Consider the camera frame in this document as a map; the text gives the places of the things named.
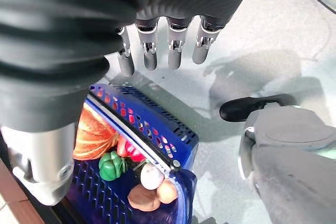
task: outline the gray robot arm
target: gray robot arm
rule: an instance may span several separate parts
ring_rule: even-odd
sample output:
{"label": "gray robot arm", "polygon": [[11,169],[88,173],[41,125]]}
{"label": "gray robot arm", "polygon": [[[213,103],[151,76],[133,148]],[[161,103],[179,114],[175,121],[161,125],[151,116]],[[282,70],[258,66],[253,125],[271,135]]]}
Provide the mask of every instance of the gray robot arm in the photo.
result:
{"label": "gray robot arm", "polygon": [[246,119],[238,167],[243,179],[252,179],[272,222],[335,223],[336,129],[312,111],[274,99],[252,108],[258,109]]}

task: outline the plastic fruit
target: plastic fruit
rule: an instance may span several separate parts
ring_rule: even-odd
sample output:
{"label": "plastic fruit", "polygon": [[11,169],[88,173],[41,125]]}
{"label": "plastic fruit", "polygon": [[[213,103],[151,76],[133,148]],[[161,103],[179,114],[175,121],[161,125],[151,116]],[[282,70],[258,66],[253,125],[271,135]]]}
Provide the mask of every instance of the plastic fruit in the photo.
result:
{"label": "plastic fruit", "polygon": [[124,158],[117,155],[117,152],[105,153],[99,161],[99,175],[107,181],[119,178],[127,170]]}
{"label": "plastic fruit", "polygon": [[132,188],[128,194],[128,201],[131,207],[144,212],[157,210],[161,204],[156,196],[156,190],[147,190],[141,184]]}
{"label": "plastic fruit", "polygon": [[144,188],[157,189],[164,179],[164,175],[151,163],[145,164],[141,170],[140,180]]}
{"label": "plastic fruit", "polygon": [[177,198],[177,191],[174,184],[165,179],[157,188],[156,195],[162,203],[169,204]]}
{"label": "plastic fruit", "polygon": [[84,104],[80,116],[73,158],[89,160],[101,157],[118,143],[118,132],[90,106]]}

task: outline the basket hole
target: basket hole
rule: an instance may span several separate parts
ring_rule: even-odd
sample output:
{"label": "basket hole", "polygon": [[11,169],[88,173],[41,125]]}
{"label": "basket hole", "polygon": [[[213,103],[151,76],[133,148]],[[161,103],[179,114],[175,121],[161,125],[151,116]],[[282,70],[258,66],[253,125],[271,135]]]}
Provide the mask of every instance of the basket hole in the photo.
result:
{"label": "basket hole", "polygon": [[95,199],[93,201],[91,201],[91,206],[92,206],[92,208],[96,208],[96,200]]}
{"label": "basket hole", "polygon": [[101,191],[99,194],[98,204],[102,205],[104,202],[104,192]]}
{"label": "basket hole", "polygon": [[78,174],[78,172],[79,172],[79,169],[80,169],[80,165],[76,165],[75,166],[75,170],[74,170],[74,174]]}
{"label": "basket hole", "polygon": [[173,144],[170,144],[170,148],[172,149],[173,152],[176,152],[176,148]]}
{"label": "basket hole", "polygon": [[130,121],[131,124],[135,123],[135,119],[134,119],[133,115],[129,115],[128,119],[129,119],[129,121]]}
{"label": "basket hole", "polygon": [[105,218],[105,223],[112,223],[112,216],[110,214],[108,214]]}
{"label": "basket hole", "polygon": [[184,135],[183,138],[181,138],[181,141],[184,142],[187,139],[187,135]]}
{"label": "basket hole", "polygon": [[111,196],[112,196],[112,191],[111,191],[110,188],[108,188],[108,189],[106,190],[106,194],[107,194],[107,197],[108,197],[108,198],[111,198]]}
{"label": "basket hole", "polygon": [[121,211],[125,212],[125,210],[126,210],[125,203],[121,202]]}
{"label": "basket hole", "polygon": [[96,197],[97,196],[98,185],[94,185],[92,188],[92,194]]}
{"label": "basket hole", "polygon": [[98,214],[100,217],[103,216],[103,207],[100,207],[99,210],[98,210]]}
{"label": "basket hole", "polygon": [[169,146],[165,145],[164,148],[166,149],[166,152],[167,152],[168,156],[170,157],[170,155],[172,155],[172,151],[170,150]]}
{"label": "basket hole", "polygon": [[103,181],[100,181],[99,182],[99,186],[100,186],[100,189],[104,189],[105,188],[105,184]]}
{"label": "basket hole", "polygon": [[126,214],[127,214],[127,218],[130,220],[132,218],[132,211],[129,208],[127,209]]}
{"label": "basket hole", "polygon": [[121,215],[121,224],[126,224],[126,217],[125,214]]}
{"label": "basket hole", "polygon": [[125,108],[121,108],[120,113],[121,113],[121,116],[126,116],[127,115]]}
{"label": "basket hole", "polygon": [[93,182],[94,182],[94,183],[97,183],[97,182],[98,182],[98,180],[99,180],[99,177],[98,177],[98,175],[95,175],[95,176],[93,177]]}
{"label": "basket hole", "polygon": [[109,96],[107,96],[107,94],[105,94],[105,99],[104,99],[105,103],[110,103],[111,98]]}
{"label": "basket hole", "polygon": [[160,142],[160,139],[159,139],[158,137],[156,137],[156,143],[157,143],[157,145],[158,145],[158,147],[159,147],[160,149],[163,148],[163,146],[162,146],[162,144],[161,144],[161,142]]}
{"label": "basket hole", "polygon": [[138,123],[138,128],[140,131],[143,131],[143,124],[141,122]]}
{"label": "basket hole", "polygon": [[166,139],[164,136],[161,136],[161,137],[162,137],[162,141],[163,141],[165,144],[167,144],[167,143],[168,143],[167,139]]}
{"label": "basket hole", "polygon": [[84,178],[85,178],[85,173],[81,173],[80,175],[79,175],[79,181],[83,181],[84,180]]}
{"label": "basket hole", "polygon": [[111,199],[107,199],[106,201],[105,201],[105,209],[107,209],[107,210],[111,210]]}
{"label": "basket hole", "polygon": [[83,187],[84,187],[84,185],[80,184],[79,187],[78,187],[78,191],[82,192],[83,191]]}
{"label": "basket hole", "polygon": [[113,200],[113,204],[116,205],[118,204],[119,198],[117,197],[117,195],[113,195],[112,200]]}
{"label": "basket hole", "polygon": [[113,220],[118,220],[119,219],[118,206],[114,206],[113,212],[112,212],[112,218],[113,218]]}
{"label": "basket hole", "polygon": [[88,178],[85,182],[85,187],[89,189],[91,187],[91,178]]}
{"label": "basket hole", "polygon": [[117,110],[118,109],[118,104],[116,102],[113,102],[112,108],[114,110]]}
{"label": "basket hole", "polygon": [[159,132],[155,128],[153,128],[153,133],[154,133],[155,136],[159,135]]}
{"label": "basket hole", "polygon": [[153,135],[152,135],[151,130],[148,130],[148,129],[147,129],[147,136],[148,136],[150,139],[153,139]]}

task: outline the robotic hand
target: robotic hand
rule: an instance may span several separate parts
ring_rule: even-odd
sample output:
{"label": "robotic hand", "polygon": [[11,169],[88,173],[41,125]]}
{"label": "robotic hand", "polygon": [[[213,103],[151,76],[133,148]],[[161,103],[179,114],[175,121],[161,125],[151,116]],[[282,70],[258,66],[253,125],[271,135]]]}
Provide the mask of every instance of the robotic hand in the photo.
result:
{"label": "robotic hand", "polygon": [[193,60],[202,63],[242,0],[0,0],[0,125],[14,175],[43,204],[71,183],[76,127],[88,87],[119,52],[134,65],[125,25],[136,23],[144,62],[156,67],[156,28],[169,25],[169,66],[179,67],[188,25],[202,15]]}
{"label": "robotic hand", "polygon": [[274,224],[336,220],[336,128],[289,95],[242,98],[221,107],[227,121],[244,121],[238,167],[251,177]]}

